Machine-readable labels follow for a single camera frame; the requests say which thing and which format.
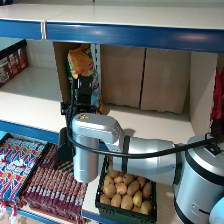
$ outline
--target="store shelf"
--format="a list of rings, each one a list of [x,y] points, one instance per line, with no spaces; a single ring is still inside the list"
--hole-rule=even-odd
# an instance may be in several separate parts
[[[45,21],[71,10],[70,6],[12,4],[0,7],[0,36],[41,40]]]
[[[194,136],[187,113],[176,115],[173,113],[158,113],[141,111],[130,107],[105,105],[104,114],[117,119],[125,133],[130,136],[164,139],[173,141],[175,144],[187,143],[188,139]],[[103,156],[100,156],[99,161],[100,175]],[[82,215],[98,222],[116,224],[117,222],[102,218],[95,207],[95,196],[98,185],[99,176],[89,183],[82,207]],[[181,223],[174,211],[173,198],[174,194],[171,186],[157,184],[157,224]]]
[[[65,127],[57,72],[28,67],[0,88],[0,130],[57,143]]]
[[[223,11],[224,4],[202,3],[77,5],[47,20],[47,39],[223,53]]]

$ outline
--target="snack package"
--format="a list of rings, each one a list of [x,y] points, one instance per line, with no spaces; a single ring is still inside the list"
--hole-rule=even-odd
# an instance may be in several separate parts
[[[12,69],[9,61],[9,57],[1,59],[0,57],[0,87],[3,86],[6,82],[12,79]]]
[[[24,43],[24,46],[18,50],[19,63],[22,70],[24,70],[25,68],[29,66],[28,59],[27,59],[28,57],[26,53],[26,42],[23,41],[23,43]]]
[[[17,75],[19,72],[22,71],[20,67],[20,63],[19,63],[18,51],[14,51],[12,54],[10,54],[9,60],[10,60],[13,75]]]
[[[102,112],[103,104],[101,100],[101,91],[90,44],[82,44],[78,49],[69,50],[67,66],[69,80],[72,78],[77,79],[79,74],[92,77],[91,105],[95,105]]]

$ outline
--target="robotic arm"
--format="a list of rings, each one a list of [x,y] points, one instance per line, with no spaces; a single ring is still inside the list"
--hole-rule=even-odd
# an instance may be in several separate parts
[[[72,112],[69,114],[67,129],[61,130],[58,147],[59,159],[68,159],[72,155],[69,152],[71,147],[64,142],[73,144],[74,177],[77,181],[93,181],[98,175],[99,154],[110,155],[114,157],[115,170],[143,176],[157,183],[173,184],[174,207],[183,223],[207,224],[210,221],[224,224],[224,215],[220,214],[220,211],[224,213],[223,208],[220,210],[224,197],[223,143],[208,139],[207,135],[192,137],[187,145],[125,136],[114,118],[92,113],[88,105],[91,89],[84,90],[80,96],[84,97],[85,104],[79,103],[82,98],[78,92],[78,110],[72,122]],[[99,140],[109,151],[99,150]]]
[[[170,141],[125,136],[114,118],[92,113],[78,114],[73,118],[72,135],[76,142],[89,148],[98,149],[100,139],[109,151],[126,154],[153,153],[175,147]],[[76,147],[76,156],[73,160],[74,176],[78,181],[90,182],[97,177],[98,154]],[[118,171],[141,175],[152,181],[171,185],[175,176],[176,154],[138,160],[114,157],[113,167]]]

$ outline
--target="green basket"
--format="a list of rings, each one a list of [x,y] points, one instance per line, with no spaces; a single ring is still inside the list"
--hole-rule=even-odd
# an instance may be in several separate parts
[[[108,167],[108,158],[105,157],[102,172],[100,176],[99,186],[96,193],[95,205],[99,209],[99,213],[102,217],[111,219],[121,223],[128,224],[152,224],[157,220],[157,205],[156,205],[156,183],[152,182],[152,194],[151,194],[151,202],[153,205],[153,210],[151,215],[144,215],[141,213],[125,210],[122,208],[116,208],[111,205],[106,205],[100,203],[100,196],[103,194],[103,181],[106,175],[106,170]]]

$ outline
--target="candy box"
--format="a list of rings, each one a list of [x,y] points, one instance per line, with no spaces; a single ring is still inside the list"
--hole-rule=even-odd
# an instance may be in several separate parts
[[[19,207],[23,206],[22,192],[27,188],[48,146],[17,140],[10,134],[3,137],[0,141],[0,157],[4,160],[0,161],[0,201],[5,200],[7,204],[16,202]]]
[[[26,40],[0,51],[0,87],[28,67]]]

